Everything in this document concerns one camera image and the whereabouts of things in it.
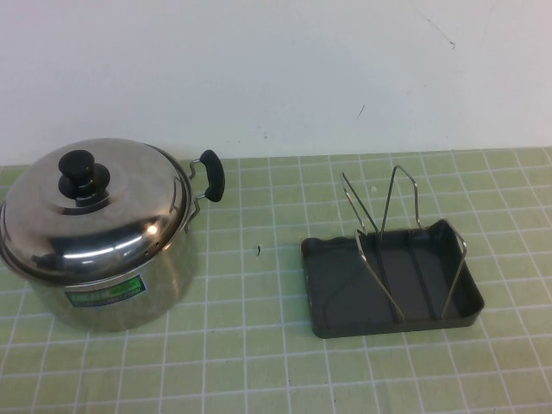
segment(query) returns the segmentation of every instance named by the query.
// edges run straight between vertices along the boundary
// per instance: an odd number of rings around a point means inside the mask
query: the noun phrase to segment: pot handle
[[[198,162],[201,162],[205,166],[207,170],[207,179],[209,180],[209,187],[205,190],[203,197],[214,203],[218,203],[223,198],[224,186],[226,185],[223,163],[216,156],[214,151],[208,149],[201,154],[201,157],[190,163],[190,179],[196,176],[195,164]]]

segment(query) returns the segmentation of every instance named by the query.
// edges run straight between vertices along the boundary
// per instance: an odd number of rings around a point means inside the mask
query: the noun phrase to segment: white wall
[[[0,165],[100,136],[177,156],[549,145],[551,16],[549,0],[3,0]]]

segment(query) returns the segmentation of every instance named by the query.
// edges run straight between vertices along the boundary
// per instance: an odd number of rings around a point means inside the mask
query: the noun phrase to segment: stainless steel pot
[[[209,188],[194,197],[194,165]],[[134,328],[185,294],[197,261],[189,224],[200,198],[218,202],[224,171],[212,151],[191,174],[169,154],[120,139],[81,141],[34,163],[0,210],[0,256],[61,321]]]

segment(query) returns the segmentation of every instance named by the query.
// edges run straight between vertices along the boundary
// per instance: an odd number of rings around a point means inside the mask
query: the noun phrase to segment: pot lid
[[[190,180],[160,150],[97,139],[34,163],[10,188],[0,253],[20,273],[71,285],[138,267],[191,208]]]

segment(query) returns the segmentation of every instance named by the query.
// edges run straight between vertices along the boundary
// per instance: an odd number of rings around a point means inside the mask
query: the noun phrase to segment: wire handle
[[[387,212],[389,211],[389,202],[391,201],[391,192],[393,190],[393,184],[395,182],[395,173],[397,172],[398,169],[403,173],[405,173],[406,177],[408,177],[412,182],[412,186],[414,187],[414,210],[416,212],[416,223],[420,229],[424,229],[422,227],[422,224],[420,223],[420,213],[417,208],[417,182],[402,166],[396,165],[393,168],[393,172],[391,174],[391,182],[389,183],[389,192],[387,193],[387,201],[386,201],[386,212],[383,214],[383,223],[381,224],[381,233],[379,234],[380,241],[383,240],[383,234],[386,228]]]
[[[380,232],[378,230],[378,226],[376,226],[376,223],[375,221],[372,219],[372,216],[370,216],[370,213],[368,213],[368,210],[366,209],[366,207],[364,206],[364,203],[362,203],[361,201],[361,198],[359,197],[359,195],[356,193],[356,191],[354,190],[353,186],[351,185],[351,182],[348,180],[347,176],[345,175],[345,172],[342,172],[342,187],[343,187],[343,191],[345,192],[345,196],[347,197],[347,200],[349,202],[349,204],[351,204],[351,207],[353,208],[353,211],[354,211],[354,214],[356,215],[356,218],[358,219],[359,223],[361,224],[361,227],[362,227],[362,231],[364,232],[364,234],[366,234],[366,226],[364,225],[364,222],[362,221],[361,219],[361,216],[359,215],[359,212],[357,211],[356,207],[354,207],[354,204],[353,204],[353,199],[351,198],[351,196],[349,195],[348,191],[347,191],[347,187],[345,186],[345,183],[347,183],[348,185],[348,188],[351,190],[351,192],[353,192],[354,194],[354,197],[356,198],[356,201],[358,202],[358,204],[361,206],[362,210],[364,211],[364,214],[366,214],[366,216],[368,217],[368,220],[370,220],[370,223],[372,224],[372,227],[373,229],[375,230],[376,232],[376,235]]]
[[[397,310],[397,313],[401,317],[401,321],[404,321],[405,320],[405,314],[400,309],[397,302],[395,302],[395,299],[393,298],[392,294],[387,290],[387,288],[381,282],[380,276],[373,270],[372,266],[370,266],[370,263],[368,262],[368,259],[367,259],[366,255],[364,254],[364,250],[362,248],[360,236],[361,235],[367,235],[366,226],[365,226],[364,222],[362,221],[358,210],[356,209],[356,207],[354,207],[353,199],[351,198],[351,196],[350,196],[350,194],[348,193],[348,190],[347,190],[347,186],[348,186],[350,191],[353,192],[354,197],[356,198],[356,201],[361,206],[362,210],[364,211],[364,213],[368,217],[368,220],[372,224],[372,227],[373,227],[373,229],[375,230],[375,233],[376,233],[376,242],[381,242],[383,240],[383,236],[384,236],[385,229],[386,229],[387,213],[389,212],[389,203],[391,201],[391,194],[392,194],[393,184],[395,182],[395,174],[396,174],[397,170],[401,170],[406,175],[406,177],[412,182],[412,186],[414,187],[414,209],[415,209],[415,214],[416,214],[416,223],[417,223],[417,226],[421,230],[426,230],[428,227],[424,227],[420,223],[420,214],[419,214],[419,210],[418,210],[418,198],[417,198],[417,182],[402,166],[396,165],[392,170],[391,182],[389,183],[389,191],[387,193],[386,210],[385,210],[384,215],[383,215],[383,222],[381,224],[381,230],[378,230],[378,226],[376,225],[375,221],[372,219],[372,216],[370,215],[370,213],[368,213],[368,210],[366,209],[364,203],[362,203],[360,197],[358,196],[358,194],[354,190],[353,186],[351,185],[350,181],[348,180],[348,178],[347,178],[347,176],[345,175],[344,172],[342,172],[342,187],[343,187],[343,191],[345,192],[345,196],[347,197],[347,200],[348,200],[349,204],[351,204],[351,207],[353,208],[353,212],[356,215],[356,218],[358,219],[358,221],[359,221],[359,223],[361,224],[361,227],[362,227],[362,231],[357,229],[356,232],[354,233],[354,238],[356,240],[356,247],[358,248],[359,255],[362,258],[362,261],[364,262],[364,265],[366,266],[366,268],[368,269],[370,274],[373,276],[373,278],[378,283],[379,287],[384,291],[386,296],[392,302],[393,306]],[[455,277],[453,278],[452,284],[451,284],[450,288],[448,289],[447,299],[445,300],[445,304],[442,307],[441,315],[439,316],[441,319],[444,318],[444,315],[447,311],[447,308],[450,305],[452,295],[455,291],[456,285],[458,283],[458,279],[460,278],[461,270],[462,270],[464,264],[466,263],[466,255],[467,255],[467,244],[466,244],[466,241],[464,240],[464,238],[460,235],[460,233],[458,233],[458,231],[456,231],[456,229],[449,222],[449,220],[447,220],[445,218],[442,218],[442,220],[444,222],[446,222],[446,224],[452,229],[452,231],[454,232],[456,238],[460,242],[461,248],[462,248],[462,255],[461,255],[461,260],[460,260],[460,263],[458,265],[458,268],[456,269]]]

